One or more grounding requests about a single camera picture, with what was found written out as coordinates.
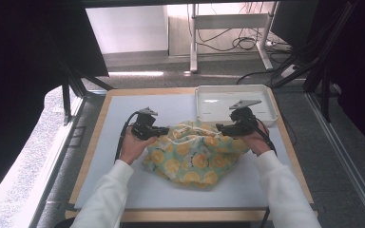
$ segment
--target white sleeve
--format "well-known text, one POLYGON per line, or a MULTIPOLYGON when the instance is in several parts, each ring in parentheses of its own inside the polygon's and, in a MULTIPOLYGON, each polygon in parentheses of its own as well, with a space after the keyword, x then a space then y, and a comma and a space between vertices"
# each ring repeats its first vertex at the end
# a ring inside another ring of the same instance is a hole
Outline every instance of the white sleeve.
POLYGON ((257 157, 259 184, 265 193, 272 221, 277 228, 321 227, 290 168, 283 165, 274 151, 257 157))
POLYGON ((133 169, 128 164, 115 161, 111 170, 99 179, 93 195, 70 227, 118 227, 125 209, 126 185, 132 173, 133 169))

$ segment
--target hand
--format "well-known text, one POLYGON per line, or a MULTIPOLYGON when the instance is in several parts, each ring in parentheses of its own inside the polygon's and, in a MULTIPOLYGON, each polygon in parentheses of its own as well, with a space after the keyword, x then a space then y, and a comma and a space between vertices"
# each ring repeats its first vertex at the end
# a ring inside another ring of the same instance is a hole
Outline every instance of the hand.
POLYGON ((123 147, 121 149, 120 155, 120 160, 129 165, 142 155, 144 149, 148 145, 154 143, 157 140, 157 137, 151 137, 146 141, 142 141, 132 134, 131 129, 131 126, 126 129, 123 147))
MULTIPOLYGON (((266 135, 269 135, 268 128, 265 125, 258 121, 258 128, 263 131, 266 135)), ((263 154, 266 151, 271 150, 271 147, 266 143, 265 139, 257 132, 254 132, 250 135, 240 136, 238 139, 241 139, 245 142, 245 144, 250 148, 257 156, 263 154)))

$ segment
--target yellow and teal fabric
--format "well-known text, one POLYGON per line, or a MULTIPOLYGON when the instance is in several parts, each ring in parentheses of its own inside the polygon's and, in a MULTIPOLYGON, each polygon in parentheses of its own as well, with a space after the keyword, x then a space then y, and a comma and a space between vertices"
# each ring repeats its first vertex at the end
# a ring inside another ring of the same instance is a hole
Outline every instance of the yellow and teal fabric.
POLYGON ((147 147, 144 166, 178 184, 196 188, 215 185, 249 148, 201 122, 171 126, 168 134, 147 147))

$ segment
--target white tray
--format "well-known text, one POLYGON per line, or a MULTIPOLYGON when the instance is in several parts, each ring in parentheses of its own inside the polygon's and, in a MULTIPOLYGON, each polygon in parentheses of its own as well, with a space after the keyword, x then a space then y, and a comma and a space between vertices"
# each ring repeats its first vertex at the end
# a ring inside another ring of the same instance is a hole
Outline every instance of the white tray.
POLYGON ((202 85, 195 90, 197 118, 205 124, 232 124, 231 105, 240 100, 260 100, 249 106, 253 114, 267 126, 272 125, 278 114, 272 103, 270 88, 265 85, 202 85))

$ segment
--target white wall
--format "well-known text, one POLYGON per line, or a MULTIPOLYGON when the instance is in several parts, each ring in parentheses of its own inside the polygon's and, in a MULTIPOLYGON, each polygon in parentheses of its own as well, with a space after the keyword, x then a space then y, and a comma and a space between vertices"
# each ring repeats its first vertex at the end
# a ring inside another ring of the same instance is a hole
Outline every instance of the white wall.
POLYGON ((167 50, 166 7, 87 9, 103 54, 167 50))

